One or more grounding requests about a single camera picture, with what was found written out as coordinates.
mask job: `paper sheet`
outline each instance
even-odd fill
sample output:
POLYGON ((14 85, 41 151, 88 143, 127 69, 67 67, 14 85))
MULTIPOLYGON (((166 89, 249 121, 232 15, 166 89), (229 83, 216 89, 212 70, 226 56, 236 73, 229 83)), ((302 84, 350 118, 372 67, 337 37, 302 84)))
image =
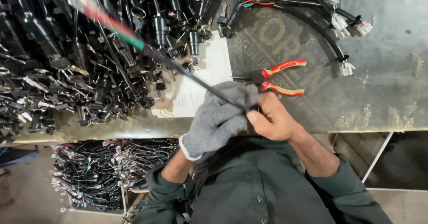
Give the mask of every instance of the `paper sheet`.
MULTIPOLYGON (((220 38, 218 30, 212 32, 210 40, 200 44, 199 68, 193 74, 208 85, 232 80, 226 38, 220 38)), ((181 74, 175 81, 166 72, 163 75, 167 89, 151 108, 152 114, 158 118, 194 117, 204 101, 206 89, 181 74)))

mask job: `metal workbench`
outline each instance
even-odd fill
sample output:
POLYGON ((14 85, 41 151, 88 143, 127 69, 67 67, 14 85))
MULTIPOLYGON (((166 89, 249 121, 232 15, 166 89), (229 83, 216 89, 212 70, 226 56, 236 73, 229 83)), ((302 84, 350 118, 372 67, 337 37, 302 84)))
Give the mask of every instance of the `metal workbench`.
MULTIPOLYGON (((227 1, 230 13, 237 0, 222 1, 227 1)), ((292 59, 308 61, 305 67, 276 74, 271 82, 305 89, 303 96, 281 96, 281 101, 312 133, 428 129, 428 67, 423 63, 428 59, 427 0, 341 0, 339 6, 361 14, 374 26, 366 37, 338 42, 356 67, 353 75, 339 75, 333 53, 316 31, 271 8, 253 8, 240 16, 235 36, 227 40, 233 75, 292 59)), ((220 3, 213 7, 218 14, 220 3)), ((308 10, 307 14, 323 24, 318 13, 308 10)), ((55 118, 62 134, 22 133, 16 142, 177 137, 188 131, 192 121, 159 119, 143 109, 136 109, 133 116, 140 122, 111 119, 107 124, 79 127, 76 116, 63 112, 55 118)))

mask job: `red pliers handle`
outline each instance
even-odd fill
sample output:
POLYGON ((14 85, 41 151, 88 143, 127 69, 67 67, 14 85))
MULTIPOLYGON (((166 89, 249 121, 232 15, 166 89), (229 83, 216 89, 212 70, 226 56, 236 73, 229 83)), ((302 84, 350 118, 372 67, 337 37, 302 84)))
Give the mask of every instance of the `red pliers handle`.
MULTIPOLYGON (((287 62, 281 63, 281 64, 279 64, 279 65, 277 65, 277 66, 275 66, 275 67, 273 67, 271 69, 265 69, 265 68, 263 68, 262 72, 261 72, 261 75, 263 77, 267 78, 269 76, 272 76, 272 75, 280 72, 283 69, 286 69, 286 68, 289 68, 289 67, 292 67, 292 66, 297 66, 297 65, 299 65, 299 66, 306 66, 306 63, 307 62, 304 61, 304 60, 287 61, 287 62)), ((305 90, 303 90, 303 89, 299 89, 299 90, 287 90, 287 89, 281 88, 279 86, 276 86, 276 85, 274 85, 272 83, 269 83, 267 81, 264 81, 261 84, 261 90, 264 91, 266 89, 271 89, 271 90, 273 90, 273 91, 275 91, 277 93, 280 93, 280 94, 283 94, 283 95, 289 95, 289 96, 303 95, 305 93, 305 90)))

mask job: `worker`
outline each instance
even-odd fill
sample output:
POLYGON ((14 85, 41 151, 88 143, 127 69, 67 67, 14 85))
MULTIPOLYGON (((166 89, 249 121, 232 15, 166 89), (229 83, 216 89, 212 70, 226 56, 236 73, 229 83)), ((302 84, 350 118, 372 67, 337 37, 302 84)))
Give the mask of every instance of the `worker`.
POLYGON ((233 82, 215 88, 258 103, 261 113, 245 116, 206 93, 178 152, 146 176, 150 192, 134 224, 391 223, 349 163, 308 134, 273 92, 233 82), (234 138, 248 122, 262 137, 234 138))

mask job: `shirt cuff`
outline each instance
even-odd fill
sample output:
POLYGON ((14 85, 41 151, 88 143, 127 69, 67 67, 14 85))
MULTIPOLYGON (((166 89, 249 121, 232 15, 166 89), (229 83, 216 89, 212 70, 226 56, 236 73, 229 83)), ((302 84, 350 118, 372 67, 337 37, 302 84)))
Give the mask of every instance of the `shirt cuff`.
POLYGON ((179 146, 180 146, 181 150, 183 151, 183 153, 185 154, 186 159, 188 159, 189 161, 197 161, 197 160, 201 159, 202 154, 200 156, 198 156, 198 157, 195 157, 195 158, 190 156, 188 150, 186 149, 186 147, 183 144, 183 139, 185 138, 185 135, 186 134, 180 136, 180 138, 179 138, 179 146))
POLYGON ((348 161, 340 158, 340 166, 331 177, 311 177, 314 183, 333 197, 363 192, 366 187, 356 176, 348 161))

